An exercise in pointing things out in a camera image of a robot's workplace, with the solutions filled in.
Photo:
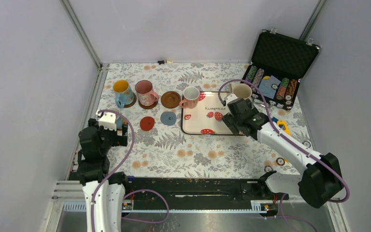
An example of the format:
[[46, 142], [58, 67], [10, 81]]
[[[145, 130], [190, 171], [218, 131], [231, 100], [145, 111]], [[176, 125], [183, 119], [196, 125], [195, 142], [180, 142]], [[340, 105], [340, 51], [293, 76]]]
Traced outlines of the pink large mug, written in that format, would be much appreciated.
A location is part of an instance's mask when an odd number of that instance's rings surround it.
[[159, 100], [159, 95], [154, 91], [153, 84], [148, 80], [141, 80], [135, 85], [135, 90], [140, 98], [145, 98], [150, 101]]

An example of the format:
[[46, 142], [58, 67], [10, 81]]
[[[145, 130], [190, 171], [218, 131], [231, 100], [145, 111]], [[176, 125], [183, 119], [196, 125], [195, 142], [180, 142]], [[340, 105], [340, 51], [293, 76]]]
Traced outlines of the yellow inside blue mug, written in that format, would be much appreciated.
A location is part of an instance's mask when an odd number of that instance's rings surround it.
[[119, 80], [114, 83], [113, 91], [115, 92], [115, 103], [118, 108], [124, 108], [126, 99], [134, 93], [130, 84], [126, 80]]

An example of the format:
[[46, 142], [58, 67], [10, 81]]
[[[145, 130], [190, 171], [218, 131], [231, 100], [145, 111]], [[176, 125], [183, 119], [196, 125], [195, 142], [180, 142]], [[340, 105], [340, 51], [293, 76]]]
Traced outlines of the blue floral mug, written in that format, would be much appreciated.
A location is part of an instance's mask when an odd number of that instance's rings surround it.
[[121, 130], [122, 129], [122, 124], [123, 124], [123, 119], [120, 117], [120, 110], [118, 108], [109, 108], [109, 110], [112, 110], [114, 112], [118, 112], [119, 114], [116, 115], [115, 119], [115, 124], [116, 124], [116, 129]]

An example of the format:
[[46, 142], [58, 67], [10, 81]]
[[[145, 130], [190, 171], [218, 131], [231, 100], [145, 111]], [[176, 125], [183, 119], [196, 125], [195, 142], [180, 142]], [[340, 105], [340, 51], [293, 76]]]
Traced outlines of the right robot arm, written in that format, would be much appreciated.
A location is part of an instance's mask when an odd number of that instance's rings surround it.
[[222, 121], [233, 135], [243, 134], [269, 146], [298, 171], [298, 174], [270, 171], [261, 176], [257, 187], [260, 197], [270, 199], [276, 193], [286, 193], [300, 196], [311, 207], [320, 208], [345, 187], [336, 156], [322, 155], [301, 144], [267, 114], [259, 112], [249, 99], [231, 94], [223, 105], [229, 112]]

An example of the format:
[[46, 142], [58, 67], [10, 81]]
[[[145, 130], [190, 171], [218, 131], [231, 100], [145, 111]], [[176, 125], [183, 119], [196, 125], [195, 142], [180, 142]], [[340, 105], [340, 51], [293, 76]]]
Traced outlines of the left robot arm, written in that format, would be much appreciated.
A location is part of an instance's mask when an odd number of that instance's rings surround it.
[[128, 127], [107, 130], [91, 118], [79, 134], [77, 175], [86, 203], [86, 224], [89, 232], [121, 231], [123, 199], [130, 194], [128, 178], [123, 172], [109, 178], [107, 153], [115, 146], [127, 146]]

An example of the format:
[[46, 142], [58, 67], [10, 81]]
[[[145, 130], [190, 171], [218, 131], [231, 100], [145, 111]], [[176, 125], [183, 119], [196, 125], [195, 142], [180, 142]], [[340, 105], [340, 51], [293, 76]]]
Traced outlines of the red apple coaster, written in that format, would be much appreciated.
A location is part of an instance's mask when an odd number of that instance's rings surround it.
[[150, 131], [155, 125], [155, 120], [153, 117], [145, 116], [140, 120], [140, 128], [143, 131]]

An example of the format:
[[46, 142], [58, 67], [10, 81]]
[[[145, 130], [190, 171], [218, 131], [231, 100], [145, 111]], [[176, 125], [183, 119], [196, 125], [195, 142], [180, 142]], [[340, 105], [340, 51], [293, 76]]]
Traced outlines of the brown wooden coaster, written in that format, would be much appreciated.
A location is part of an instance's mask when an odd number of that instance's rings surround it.
[[124, 108], [130, 108], [130, 107], [132, 107], [136, 103], [136, 101], [137, 101], [137, 96], [136, 96], [135, 93], [133, 93], [131, 97], [128, 97], [126, 99]]
[[181, 96], [175, 91], [168, 91], [161, 96], [161, 104], [168, 109], [173, 109], [179, 106]]
[[156, 101], [155, 100], [150, 101], [150, 100], [145, 99], [145, 98], [140, 98], [138, 100], [138, 104], [143, 109], [152, 109], [152, 108], [154, 108], [154, 107], [157, 106], [158, 100], [156, 100]]

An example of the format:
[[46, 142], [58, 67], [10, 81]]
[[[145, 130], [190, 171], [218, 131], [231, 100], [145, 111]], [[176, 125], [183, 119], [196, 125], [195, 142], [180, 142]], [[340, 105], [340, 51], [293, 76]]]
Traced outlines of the grey blue coaster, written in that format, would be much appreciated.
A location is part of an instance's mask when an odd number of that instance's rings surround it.
[[166, 126], [173, 126], [176, 123], [177, 115], [174, 112], [163, 112], [160, 121]]

